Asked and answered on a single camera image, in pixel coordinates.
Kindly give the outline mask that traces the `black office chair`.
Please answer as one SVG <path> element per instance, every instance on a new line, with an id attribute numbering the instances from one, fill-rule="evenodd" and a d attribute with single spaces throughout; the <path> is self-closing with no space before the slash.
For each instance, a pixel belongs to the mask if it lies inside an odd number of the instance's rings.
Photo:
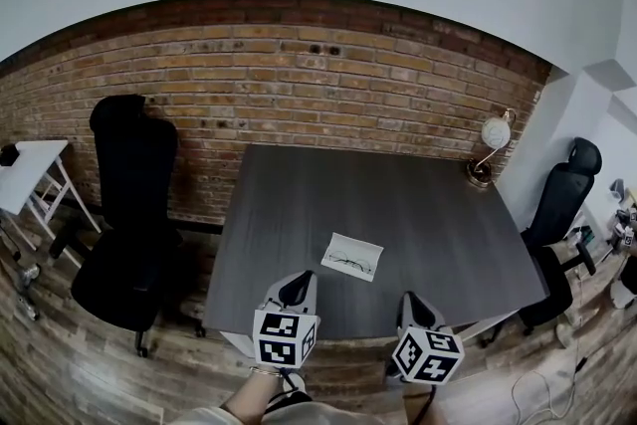
<path id="1" fill-rule="evenodd" d="M 96 318 L 134 332 L 140 357 L 148 355 L 143 336 L 163 303 L 182 241 L 167 214 L 177 131 L 170 121 L 148 116 L 144 104 L 141 95 L 120 95 L 94 107 L 90 129 L 107 228 L 88 247 L 74 218 L 49 250 L 57 258 L 70 247 L 83 257 L 71 285 L 73 299 Z"/>
<path id="2" fill-rule="evenodd" d="M 577 255 L 562 263 L 552 246 L 570 231 L 602 166 L 602 156 L 591 141 L 576 137 L 565 162 L 553 167 L 546 179 L 531 225 L 522 232 L 523 241 L 543 283 L 547 296 L 519 310 L 523 335 L 565 312 L 573 302 L 566 272 L 583 265 L 593 276 L 596 267 L 588 249 L 580 242 Z"/>

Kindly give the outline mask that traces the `person's white shirt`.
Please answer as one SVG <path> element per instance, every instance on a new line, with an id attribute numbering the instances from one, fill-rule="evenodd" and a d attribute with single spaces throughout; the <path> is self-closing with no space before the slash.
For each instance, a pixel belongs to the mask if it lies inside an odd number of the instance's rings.
<path id="1" fill-rule="evenodd" d="M 169 425 L 245 425 L 220 407 L 197 408 Z M 303 402 L 267 413 L 256 425 L 386 425 L 377 417 L 343 411 L 320 402 Z"/>

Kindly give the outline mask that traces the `brass lamp with white globe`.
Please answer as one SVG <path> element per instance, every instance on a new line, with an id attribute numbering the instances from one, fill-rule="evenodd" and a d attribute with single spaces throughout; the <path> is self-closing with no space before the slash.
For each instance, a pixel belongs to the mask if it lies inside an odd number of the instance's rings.
<path id="1" fill-rule="evenodd" d="M 517 112 L 507 107 L 501 115 L 484 121 L 481 140 L 489 148 L 489 152 L 481 159 L 470 159 L 465 166 L 466 176 L 474 186 L 487 188 L 492 183 L 493 171 L 489 160 L 511 142 L 516 119 Z"/>

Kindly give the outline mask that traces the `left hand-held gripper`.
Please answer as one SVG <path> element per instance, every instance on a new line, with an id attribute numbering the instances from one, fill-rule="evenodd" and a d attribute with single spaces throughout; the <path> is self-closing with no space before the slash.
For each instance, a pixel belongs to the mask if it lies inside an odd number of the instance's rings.
<path id="1" fill-rule="evenodd" d="M 255 310 L 253 344 L 258 364 L 299 369 L 314 349 L 319 329 L 318 277 L 313 271 L 293 273 L 272 284 L 265 304 L 285 310 Z"/>

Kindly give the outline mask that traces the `white side table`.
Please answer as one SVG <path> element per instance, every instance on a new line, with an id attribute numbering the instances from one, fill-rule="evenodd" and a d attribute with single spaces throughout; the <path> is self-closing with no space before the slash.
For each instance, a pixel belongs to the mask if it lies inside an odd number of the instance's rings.
<path id="1" fill-rule="evenodd" d="M 102 232 L 62 161 L 62 153 L 68 145 L 66 140 L 20 141 L 16 144 L 17 159 L 11 166 L 0 165 L 0 211 L 32 251 L 36 251 L 37 246 L 18 225 L 18 216 L 27 207 L 54 240 L 49 222 L 68 193 L 73 194 L 94 229 L 99 234 Z"/>

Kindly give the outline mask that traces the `white cluttered desk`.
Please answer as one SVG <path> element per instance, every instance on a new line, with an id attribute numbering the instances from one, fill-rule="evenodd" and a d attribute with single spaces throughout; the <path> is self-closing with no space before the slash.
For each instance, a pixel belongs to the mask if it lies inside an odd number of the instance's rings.
<path id="1" fill-rule="evenodd" d="M 604 257 L 630 254 L 637 246 L 637 195 L 622 178 L 602 191 L 591 191 L 582 206 L 592 246 L 604 248 Z"/>

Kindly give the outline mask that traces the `person's left forearm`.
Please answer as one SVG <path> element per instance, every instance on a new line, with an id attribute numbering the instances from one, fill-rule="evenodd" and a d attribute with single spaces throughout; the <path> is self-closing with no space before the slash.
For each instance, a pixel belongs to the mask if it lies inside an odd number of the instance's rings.
<path id="1" fill-rule="evenodd" d="M 244 425 L 259 424 L 270 399 L 282 386 L 280 371 L 268 366 L 253 366 L 245 383 L 221 406 Z"/>

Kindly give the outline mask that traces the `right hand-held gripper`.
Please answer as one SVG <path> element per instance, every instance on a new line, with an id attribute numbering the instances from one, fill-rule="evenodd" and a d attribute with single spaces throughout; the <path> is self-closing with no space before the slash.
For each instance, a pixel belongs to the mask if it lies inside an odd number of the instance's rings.
<path id="1" fill-rule="evenodd" d="M 465 356 L 460 337 L 422 328 L 445 325 L 442 314 L 425 299 L 412 291 L 403 294 L 396 326 L 405 330 L 392 352 L 392 360 L 405 381 L 444 385 L 458 369 Z"/>

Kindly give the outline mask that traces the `dark grey wooden table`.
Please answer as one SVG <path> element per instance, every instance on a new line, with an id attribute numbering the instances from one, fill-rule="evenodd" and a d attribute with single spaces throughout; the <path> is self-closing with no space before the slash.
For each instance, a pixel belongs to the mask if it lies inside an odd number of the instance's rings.
<path id="1" fill-rule="evenodd" d="M 337 233 L 383 248 L 369 283 L 320 262 Z M 318 337 L 390 337 L 412 291 L 450 326 L 507 316 L 546 291 L 498 190 L 460 161 L 251 145 L 223 226 L 203 323 L 248 334 L 268 288 L 318 277 Z"/>

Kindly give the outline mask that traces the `white glasses case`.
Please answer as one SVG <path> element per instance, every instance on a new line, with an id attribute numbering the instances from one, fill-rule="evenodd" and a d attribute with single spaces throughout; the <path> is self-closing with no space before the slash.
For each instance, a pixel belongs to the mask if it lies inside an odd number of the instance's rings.
<path id="1" fill-rule="evenodd" d="M 354 260 L 365 260 L 371 266 L 371 272 L 366 274 L 349 266 L 330 262 L 327 255 L 334 251 L 343 251 Z M 320 263 L 329 269 L 371 283 L 382 252 L 383 248 L 380 246 L 333 233 Z"/>

